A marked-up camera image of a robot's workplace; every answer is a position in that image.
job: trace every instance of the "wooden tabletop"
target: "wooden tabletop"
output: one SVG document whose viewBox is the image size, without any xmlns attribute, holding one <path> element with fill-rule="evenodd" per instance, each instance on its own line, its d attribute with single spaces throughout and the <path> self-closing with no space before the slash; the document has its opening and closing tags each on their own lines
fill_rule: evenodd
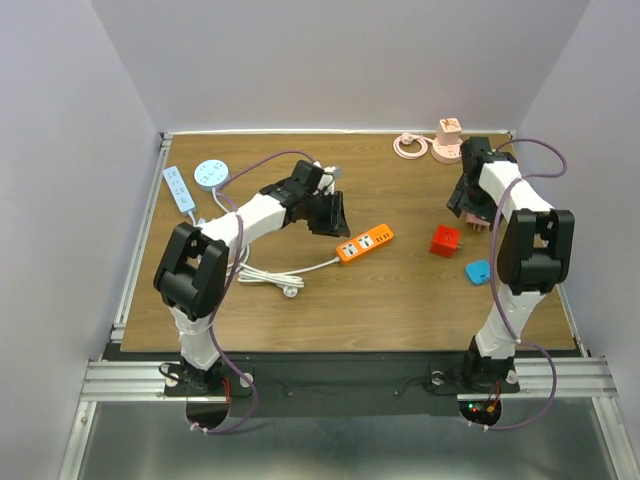
<svg viewBox="0 0 640 480">
<path fill-rule="evenodd" d="M 489 233 L 473 232 L 446 208 L 461 165 L 442 165 L 428 154 L 398 158 L 390 135 L 179 135 L 167 167 L 176 165 L 195 200 L 197 217 L 220 215 L 211 195 L 193 179 L 195 167 L 217 158 L 232 173 L 274 152 L 304 150 L 323 166 L 342 167 L 337 189 L 344 192 L 352 236 L 380 224 L 395 234 L 391 244 L 353 265 L 331 265 L 303 274 L 305 288 L 288 299 L 273 285 L 234 282 L 215 328 L 232 351 L 464 350 L 492 305 L 488 285 L 472 286 L 464 268 L 488 259 Z M 494 135 L 494 146 L 505 141 Z M 267 162 L 229 185 L 237 204 L 261 187 L 290 175 L 296 155 Z M 152 279 L 178 212 L 163 181 L 140 266 L 122 350 L 178 351 L 172 317 L 153 289 Z M 463 249 L 454 258 L 429 253 L 439 224 L 462 231 Z M 305 222 L 266 235 L 251 247 L 249 264 L 272 272 L 322 263 L 336 256 L 344 238 L 312 235 Z M 558 293 L 537 307 L 523 338 L 548 348 L 573 348 Z"/>
</svg>

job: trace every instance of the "blue square object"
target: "blue square object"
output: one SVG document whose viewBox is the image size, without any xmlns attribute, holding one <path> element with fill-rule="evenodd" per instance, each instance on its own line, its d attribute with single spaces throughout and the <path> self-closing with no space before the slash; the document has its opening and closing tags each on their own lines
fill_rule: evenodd
<svg viewBox="0 0 640 480">
<path fill-rule="evenodd" d="M 478 260 L 477 262 L 470 263 L 466 266 L 465 271 L 467 272 L 467 277 L 469 277 L 469 280 L 474 285 L 487 283 L 491 274 L 489 262 L 486 260 Z"/>
</svg>

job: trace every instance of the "round white-blue device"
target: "round white-blue device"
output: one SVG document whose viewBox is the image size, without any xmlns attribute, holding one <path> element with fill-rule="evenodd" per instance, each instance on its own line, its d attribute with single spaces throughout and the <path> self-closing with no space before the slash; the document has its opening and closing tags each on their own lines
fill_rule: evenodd
<svg viewBox="0 0 640 480">
<path fill-rule="evenodd" d="M 202 190 L 210 192 L 229 178 L 229 167 L 222 160 L 205 160 L 196 167 L 193 177 Z"/>
</svg>

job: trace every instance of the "red power cube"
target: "red power cube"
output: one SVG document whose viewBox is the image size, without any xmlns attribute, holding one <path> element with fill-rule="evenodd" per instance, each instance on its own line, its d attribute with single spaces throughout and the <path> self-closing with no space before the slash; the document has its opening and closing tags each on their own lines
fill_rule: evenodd
<svg viewBox="0 0 640 480">
<path fill-rule="evenodd" d="M 453 254 L 456 253 L 459 242 L 460 230 L 445 225 L 438 225 L 436 233 L 434 233 L 431 239 L 431 248 L 429 248 L 429 251 L 441 257 L 451 258 Z"/>
</svg>

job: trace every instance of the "orange power strip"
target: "orange power strip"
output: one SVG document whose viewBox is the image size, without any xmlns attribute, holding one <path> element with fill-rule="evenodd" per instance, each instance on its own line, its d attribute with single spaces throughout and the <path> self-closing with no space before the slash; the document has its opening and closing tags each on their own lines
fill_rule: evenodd
<svg viewBox="0 0 640 480">
<path fill-rule="evenodd" d="M 336 252 L 338 252 L 342 263 L 348 263 L 380 245 L 390 242 L 392 238 L 393 232 L 388 225 L 383 223 L 339 245 Z"/>
</svg>

